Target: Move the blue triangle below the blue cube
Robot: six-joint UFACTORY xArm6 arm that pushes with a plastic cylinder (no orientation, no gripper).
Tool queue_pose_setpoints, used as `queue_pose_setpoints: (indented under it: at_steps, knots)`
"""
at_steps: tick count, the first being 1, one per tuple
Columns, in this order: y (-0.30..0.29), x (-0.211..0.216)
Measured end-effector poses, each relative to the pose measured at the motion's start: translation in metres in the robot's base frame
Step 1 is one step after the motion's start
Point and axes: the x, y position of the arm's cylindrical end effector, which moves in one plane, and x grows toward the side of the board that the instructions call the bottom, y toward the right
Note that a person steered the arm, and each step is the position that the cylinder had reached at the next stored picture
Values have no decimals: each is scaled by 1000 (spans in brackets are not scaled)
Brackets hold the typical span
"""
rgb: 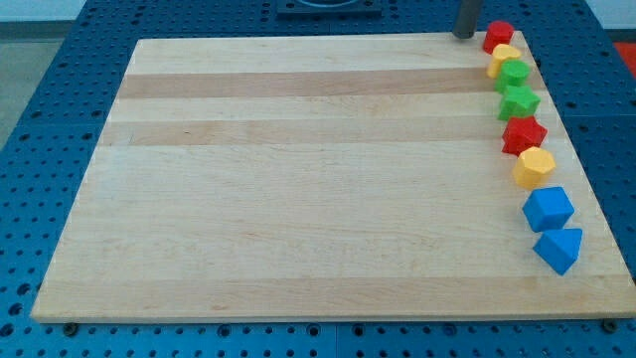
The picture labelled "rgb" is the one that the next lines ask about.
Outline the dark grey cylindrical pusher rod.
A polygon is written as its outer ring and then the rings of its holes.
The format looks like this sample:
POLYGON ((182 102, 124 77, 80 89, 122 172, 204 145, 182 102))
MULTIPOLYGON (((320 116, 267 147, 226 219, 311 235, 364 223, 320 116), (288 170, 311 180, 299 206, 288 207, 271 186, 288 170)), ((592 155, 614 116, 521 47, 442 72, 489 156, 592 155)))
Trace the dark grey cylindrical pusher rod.
POLYGON ((457 39, 470 39, 474 36, 484 0, 461 0, 452 34, 457 39))

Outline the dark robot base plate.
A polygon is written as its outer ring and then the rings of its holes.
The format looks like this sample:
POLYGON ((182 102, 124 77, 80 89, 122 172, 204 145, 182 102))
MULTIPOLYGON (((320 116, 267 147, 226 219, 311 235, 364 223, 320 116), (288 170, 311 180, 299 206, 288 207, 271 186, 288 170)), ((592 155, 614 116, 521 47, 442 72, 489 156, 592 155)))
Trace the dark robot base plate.
POLYGON ((275 0, 278 18, 371 15, 383 12, 382 0, 275 0))

